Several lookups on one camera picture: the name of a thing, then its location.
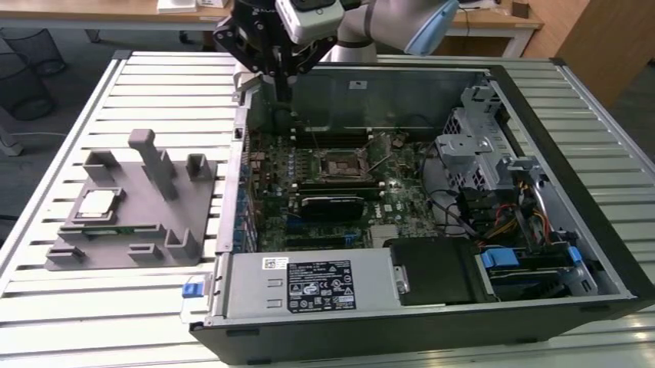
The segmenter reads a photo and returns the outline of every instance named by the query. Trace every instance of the motherboard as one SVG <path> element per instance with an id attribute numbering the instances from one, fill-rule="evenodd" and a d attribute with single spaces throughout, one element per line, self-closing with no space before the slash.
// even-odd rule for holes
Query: motherboard
<path id="1" fill-rule="evenodd" d="M 258 251 L 380 248 L 439 232 L 420 180 L 429 142 L 401 131 L 252 134 Z"/>

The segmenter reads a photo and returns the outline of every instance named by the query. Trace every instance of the power supply label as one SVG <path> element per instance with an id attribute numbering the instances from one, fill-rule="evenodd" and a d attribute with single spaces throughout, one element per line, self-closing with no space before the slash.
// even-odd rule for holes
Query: power supply label
<path id="1" fill-rule="evenodd" d="M 357 309 L 349 261 L 286 264 L 290 313 Z"/>

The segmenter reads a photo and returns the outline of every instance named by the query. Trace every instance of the blue tab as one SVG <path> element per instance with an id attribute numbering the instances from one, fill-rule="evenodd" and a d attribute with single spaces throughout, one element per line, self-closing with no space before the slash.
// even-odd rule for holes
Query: blue tab
<path id="1" fill-rule="evenodd" d="M 580 255 L 580 251 L 577 250 L 576 247 L 568 247 L 569 251 L 569 256 L 571 259 L 573 260 L 573 263 L 581 263 L 583 262 L 583 255 Z"/>
<path id="2" fill-rule="evenodd" d="M 511 267 L 519 265 L 519 260 L 509 248 L 492 248 L 481 253 L 484 268 Z"/>
<path id="3" fill-rule="evenodd" d="M 491 258 L 491 254 L 485 251 L 480 255 L 481 257 L 481 263 L 484 265 L 484 268 L 492 268 L 493 267 L 493 259 Z"/>
<path id="4" fill-rule="evenodd" d="M 202 297 L 202 282 L 188 282 L 182 286 L 182 298 Z"/>

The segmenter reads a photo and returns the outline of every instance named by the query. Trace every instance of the white slatted table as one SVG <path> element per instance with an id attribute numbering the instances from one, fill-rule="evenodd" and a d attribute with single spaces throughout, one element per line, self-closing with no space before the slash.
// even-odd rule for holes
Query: white slatted table
<path id="1" fill-rule="evenodd" d="M 384 57 L 380 61 L 431 60 Z M 565 68 L 545 61 L 436 60 L 504 64 L 619 235 L 655 279 L 655 170 Z M 152 52 L 133 53 L 128 61 L 109 64 L 0 251 L 0 367 L 224 366 L 190 337 L 177 313 L 182 283 L 213 266 L 221 177 L 234 116 L 232 64 L 233 59 L 224 54 Z M 133 128 L 154 130 L 156 145 L 168 149 L 170 159 L 182 159 L 193 152 L 220 162 L 202 262 L 184 268 L 49 272 L 42 268 L 45 253 L 86 177 L 80 164 L 92 148 L 110 148 L 118 160 L 137 161 L 137 154 L 126 148 Z M 281 366 L 651 367 L 653 312 L 651 307 L 620 320 L 588 324 L 545 343 Z"/>

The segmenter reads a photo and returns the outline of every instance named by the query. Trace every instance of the mesh trash can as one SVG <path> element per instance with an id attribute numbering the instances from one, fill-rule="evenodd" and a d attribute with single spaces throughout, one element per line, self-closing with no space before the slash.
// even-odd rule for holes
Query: mesh trash can
<path id="1" fill-rule="evenodd" d="M 54 108 L 48 89 L 22 54 L 0 54 L 0 107 L 17 120 L 33 120 Z"/>
<path id="2" fill-rule="evenodd" d="M 0 28 L 0 37 L 9 48 L 28 56 L 38 75 L 57 74 L 65 69 L 65 62 L 46 29 Z"/>

